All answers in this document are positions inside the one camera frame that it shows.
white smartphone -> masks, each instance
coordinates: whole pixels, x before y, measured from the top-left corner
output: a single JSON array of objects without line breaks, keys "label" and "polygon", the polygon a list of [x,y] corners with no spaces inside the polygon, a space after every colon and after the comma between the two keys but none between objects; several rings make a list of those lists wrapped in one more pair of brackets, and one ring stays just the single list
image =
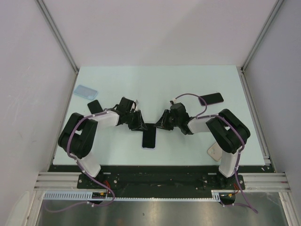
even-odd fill
[{"label": "white smartphone", "polygon": [[222,148],[215,142],[207,151],[208,155],[215,161],[219,161],[222,158]]}]

table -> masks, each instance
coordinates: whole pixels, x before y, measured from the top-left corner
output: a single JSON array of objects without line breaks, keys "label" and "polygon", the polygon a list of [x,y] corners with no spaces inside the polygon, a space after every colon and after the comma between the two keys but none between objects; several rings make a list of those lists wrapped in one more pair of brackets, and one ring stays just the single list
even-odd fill
[{"label": "table", "polygon": [[[103,108],[113,107],[122,97],[138,100],[145,123],[155,123],[174,97],[183,93],[207,95],[220,92],[223,103],[208,106],[204,115],[230,109],[249,129],[251,137],[242,153],[240,165],[264,165],[260,144],[246,102],[237,68],[234,65],[209,66],[115,66],[81,67],[75,88],[83,85],[98,91]],[[64,125],[70,115],[90,114],[90,100],[72,95]],[[179,98],[190,116],[202,107],[193,96]],[[127,125],[106,128],[96,133],[92,152],[101,165],[218,165],[208,154],[215,142],[211,133],[184,135],[157,129],[156,147],[142,148],[142,132],[130,131]],[[54,165],[75,165],[66,152],[57,147]]]}]

white wall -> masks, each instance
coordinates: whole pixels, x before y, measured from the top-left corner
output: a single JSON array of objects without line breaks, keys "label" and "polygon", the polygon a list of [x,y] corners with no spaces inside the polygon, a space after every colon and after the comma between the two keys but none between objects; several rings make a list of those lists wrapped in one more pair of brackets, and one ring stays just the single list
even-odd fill
[{"label": "white wall", "polygon": [[301,1],[288,0],[247,68],[247,82],[277,170],[301,210]]},{"label": "white wall", "polygon": [[79,66],[241,66],[276,0],[45,0]]},{"label": "white wall", "polygon": [[75,75],[34,0],[0,1],[0,225],[54,149]]}]

light blue phone case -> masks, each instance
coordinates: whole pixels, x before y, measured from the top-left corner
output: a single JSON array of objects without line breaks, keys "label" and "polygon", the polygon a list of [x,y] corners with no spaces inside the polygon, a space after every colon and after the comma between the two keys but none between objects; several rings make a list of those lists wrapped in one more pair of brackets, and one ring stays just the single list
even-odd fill
[{"label": "light blue phone case", "polygon": [[83,97],[85,99],[94,100],[94,98],[98,94],[98,91],[96,91],[94,89],[90,89],[90,88],[82,86],[82,85],[78,85],[73,93],[75,95]]}]

black smartphone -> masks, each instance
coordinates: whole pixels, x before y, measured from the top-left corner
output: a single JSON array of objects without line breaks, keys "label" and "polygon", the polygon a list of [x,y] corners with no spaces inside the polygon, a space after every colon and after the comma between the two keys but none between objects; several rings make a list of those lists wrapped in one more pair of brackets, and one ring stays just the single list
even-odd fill
[{"label": "black smartphone", "polygon": [[148,130],[143,131],[142,147],[143,148],[155,148],[156,146],[156,127],[153,123],[146,123]]},{"label": "black smartphone", "polygon": [[[217,103],[224,102],[224,99],[222,98],[222,95],[220,93],[204,95],[201,96],[201,98],[203,98],[206,101],[207,105],[214,105]],[[205,106],[205,103],[201,99],[200,102],[202,106]]]},{"label": "black smartphone", "polygon": [[98,102],[98,100],[90,102],[88,104],[88,108],[89,108],[91,114],[103,112],[103,108],[100,106],[100,103]]}]

